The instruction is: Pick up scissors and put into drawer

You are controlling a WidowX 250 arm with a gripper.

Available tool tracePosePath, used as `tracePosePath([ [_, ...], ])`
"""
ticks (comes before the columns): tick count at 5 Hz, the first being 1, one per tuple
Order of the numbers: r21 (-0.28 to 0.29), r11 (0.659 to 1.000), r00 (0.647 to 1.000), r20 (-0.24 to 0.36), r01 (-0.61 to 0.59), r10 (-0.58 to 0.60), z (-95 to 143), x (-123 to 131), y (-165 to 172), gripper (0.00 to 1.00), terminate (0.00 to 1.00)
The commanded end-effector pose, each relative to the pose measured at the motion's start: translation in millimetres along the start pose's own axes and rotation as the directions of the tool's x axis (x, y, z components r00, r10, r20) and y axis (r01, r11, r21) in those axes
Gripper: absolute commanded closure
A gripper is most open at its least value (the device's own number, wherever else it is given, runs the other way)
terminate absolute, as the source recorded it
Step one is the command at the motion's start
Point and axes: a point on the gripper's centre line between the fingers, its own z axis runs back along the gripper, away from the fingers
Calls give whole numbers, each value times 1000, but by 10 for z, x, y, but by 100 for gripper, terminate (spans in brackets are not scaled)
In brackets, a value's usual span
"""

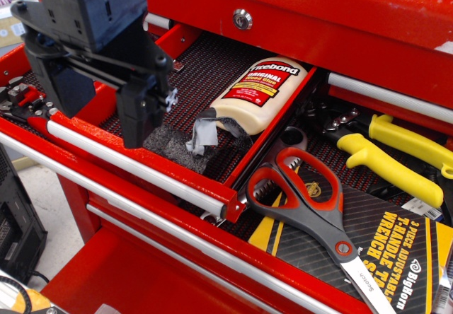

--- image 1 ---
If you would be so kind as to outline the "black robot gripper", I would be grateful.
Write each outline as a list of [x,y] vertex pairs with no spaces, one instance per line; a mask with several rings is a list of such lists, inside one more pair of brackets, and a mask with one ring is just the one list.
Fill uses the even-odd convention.
[[124,146],[142,147],[173,105],[168,83],[171,58],[143,29],[147,0],[17,1],[25,54],[47,97],[67,117],[96,95],[93,80],[73,70],[79,62],[93,75],[133,75],[116,93]]

